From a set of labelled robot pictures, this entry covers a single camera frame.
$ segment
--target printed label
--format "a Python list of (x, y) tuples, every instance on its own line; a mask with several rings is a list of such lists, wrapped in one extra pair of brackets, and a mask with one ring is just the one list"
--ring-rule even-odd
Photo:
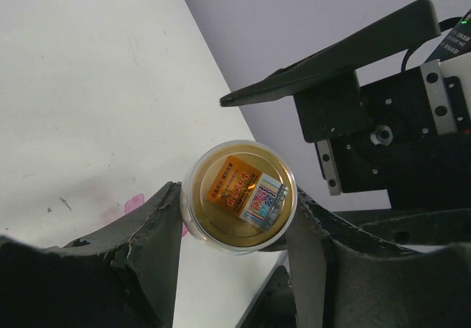
[(237, 157), (229, 156), (207, 198), (247, 223), (266, 231), (276, 221), (288, 188)]

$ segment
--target round tin can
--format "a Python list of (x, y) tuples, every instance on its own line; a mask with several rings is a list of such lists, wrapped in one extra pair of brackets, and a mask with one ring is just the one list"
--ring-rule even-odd
[(273, 150), (233, 140), (206, 153), (182, 185), (180, 209), (196, 238), (233, 254), (274, 243), (291, 223), (297, 187)]

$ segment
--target white wall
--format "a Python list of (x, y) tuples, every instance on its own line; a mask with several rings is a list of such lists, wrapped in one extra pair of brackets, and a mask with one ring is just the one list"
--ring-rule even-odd
[[(257, 82), (415, 0), (186, 0), (231, 90)], [(432, 0), (439, 20), (463, 15), (470, 0)], [(417, 52), (421, 63), (437, 41)], [(397, 73), (402, 55), (359, 72), (362, 84)], [(314, 145), (303, 138), (292, 97), (242, 107), (255, 139), (292, 167), (298, 184), (330, 210), (388, 207), (386, 192), (330, 197)]]

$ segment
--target black cable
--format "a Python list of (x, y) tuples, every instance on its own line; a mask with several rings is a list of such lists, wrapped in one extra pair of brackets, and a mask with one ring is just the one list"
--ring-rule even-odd
[[(444, 21), (441, 21), (439, 23), (440, 26), (440, 32), (444, 32), (446, 30), (450, 30), (455, 27), (457, 23), (461, 20), (461, 17), (452, 17), (445, 19)], [(403, 62), (400, 65), (400, 71), (404, 72), (406, 71), (406, 66), (407, 62), (409, 61), (409, 58), (411, 58), (412, 54), (419, 49), (419, 47), (422, 46), (422, 44), (419, 44), (417, 46), (411, 47), (409, 50), (407, 50), (406, 54), (404, 55)]]

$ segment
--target white tabletop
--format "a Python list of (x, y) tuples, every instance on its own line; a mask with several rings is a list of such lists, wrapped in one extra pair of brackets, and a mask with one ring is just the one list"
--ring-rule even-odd
[[(0, 0), (0, 57), (0, 232), (35, 246), (252, 139), (183, 0)], [(184, 237), (174, 327), (234, 327), (277, 258)]]

